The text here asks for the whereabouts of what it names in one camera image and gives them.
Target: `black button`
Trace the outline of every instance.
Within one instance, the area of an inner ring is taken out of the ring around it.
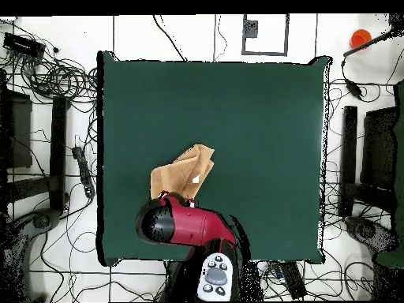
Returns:
[[[224,291],[224,289],[222,287],[217,287],[216,293],[220,296],[224,296],[226,294],[226,292]]]
[[[213,291],[213,287],[211,285],[205,285],[204,286],[204,292],[205,293],[211,293]]]

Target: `black stand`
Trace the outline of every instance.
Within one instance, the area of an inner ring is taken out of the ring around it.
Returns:
[[[31,302],[27,250],[30,242],[58,225],[65,207],[65,122],[69,101],[54,97],[50,143],[50,177],[8,183],[7,166],[13,136],[13,93],[0,70],[0,301]],[[49,192],[50,209],[11,221],[8,204]]]

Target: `white floor tile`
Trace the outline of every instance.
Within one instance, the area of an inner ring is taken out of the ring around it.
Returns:
[[[350,50],[350,38],[355,31],[366,29],[374,38],[390,28],[384,15],[319,14],[317,55],[333,57],[330,81],[342,78],[342,54]],[[385,84],[403,47],[404,40],[398,37],[378,42],[350,55],[344,67],[346,77],[355,82]],[[402,79],[403,75],[404,69],[398,69],[391,79],[391,84]]]
[[[115,283],[111,288],[111,302],[142,302],[153,300],[164,288],[163,275],[119,275],[113,274]]]

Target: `electronic device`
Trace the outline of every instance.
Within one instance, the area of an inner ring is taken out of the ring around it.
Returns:
[[[192,246],[185,261],[170,271],[159,301],[264,301],[248,238],[241,224],[231,219],[239,244],[221,214],[195,208],[180,194],[163,191],[140,209],[136,231],[142,240]],[[241,264],[236,245],[241,248]]]
[[[95,196],[94,185],[92,184],[92,175],[88,169],[88,163],[85,158],[83,149],[80,147],[74,147],[72,149],[73,158],[79,164],[80,180],[84,187],[85,196],[88,199],[92,199]]]
[[[297,267],[297,263],[293,262],[284,262],[279,263],[279,266],[282,269],[283,277],[285,278],[286,288],[288,289],[290,296],[296,300],[297,298],[304,297],[307,295],[307,290],[305,287],[305,283],[301,274],[299,272],[299,268]]]
[[[37,61],[41,61],[45,53],[46,46],[33,39],[26,39],[22,36],[17,36],[5,32],[3,47],[12,53],[24,54]]]
[[[224,253],[207,256],[202,265],[197,297],[202,301],[230,301],[234,271],[233,264]]]

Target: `black object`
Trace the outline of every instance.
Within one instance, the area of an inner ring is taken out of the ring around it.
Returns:
[[[357,108],[346,106],[342,119],[339,216],[352,215],[359,200],[389,213],[395,212],[395,135],[396,107],[366,113],[360,184],[355,183]]]
[[[348,235],[368,246],[373,255],[392,251],[398,246],[396,236],[379,223],[362,217],[347,217],[345,223]]]
[[[288,289],[290,296],[296,300],[297,298],[307,295],[307,290],[303,278],[300,275],[297,263],[285,262],[280,263],[283,277],[285,278],[286,288]]]
[[[28,258],[31,241],[58,224],[65,205],[65,113],[68,103],[54,98],[50,150],[50,177],[8,184],[7,165],[13,152],[13,93],[6,87],[6,71],[0,69],[0,301],[32,302],[28,288]],[[50,208],[9,220],[7,206],[49,192]]]
[[[371,39],[370,41],[360,45],[359,47],[355,47],[354,49],[347,51],[345,54],[343,54],[344,58],[380,41],[390,39],[391,37],[402,36],[404,32],[404,15],[402,13],[389,14],[388,23],[391,26],[388,32],[377,36],[374,39]]]
[[[246,51],[245,41],[248,38],[255,39],[258,36],[258,21],[252,21],[247,19],[247,14],[243,15],[243,36],[241,40],[241,54],[242,55],[256,55],[256,56],[287,56],[288,45],[289,45],[289,20],[290,15],[285,14],[285,40],[283,44],[283,52],[272,52],[272,51]]]
[[[36,42],[32,39],[26,39],[21,36],[5,33],[3,46],[5,49],[17,52],[18,54],[25,54],[38,61],[41,61],[43,54],[46,50],[46,46]]]
[[[84,193],[88,199],[92,199],[95,196],[94,185],[92,184],[92,176],[88,169],[88,163],[85,158],[83,149],[80,147],[74,147],[72,150],[73,158],[79,164],[80,180],[84,186]]]
[[[357,159],[357,107],[345,106],[342,115],[341,162],[339,167],[339,215],[349,216],[354,202],[346,196],[346,184],[355,182]]]
[[[346,88],[348,91],[350,91],[350,94],[352,94],[355,98],[361,99],[362,97],[362,91],[359,88],[357,84],[355,84],[353,81],[345,79],[346,82]]]
[[[238,266],[234,247],[226,240],[215,239],[206,247],[191,248],[185,261],[170,263],[170,277],[159,302],[199,302],[196,289],[200,279],[200,269],[207,256],[221,252],[233,264],[231,301],[239,301]]]
[[[31,147],[31,113],[32,101],[29,95],[10,91],[13,101],[13,154],[9,156],[7,168],[27,167],[32,165]]]
[[[373,301],[404,300],[404,269],[373,263]]]
[[[396,107],[372,110],[365,117],[361,182],[381,189],[394,189]]]
[[[66,112],[70,101],[55,96],[52,106],[52,138],[50,140],[50,207],[62,211],[65,207]]]

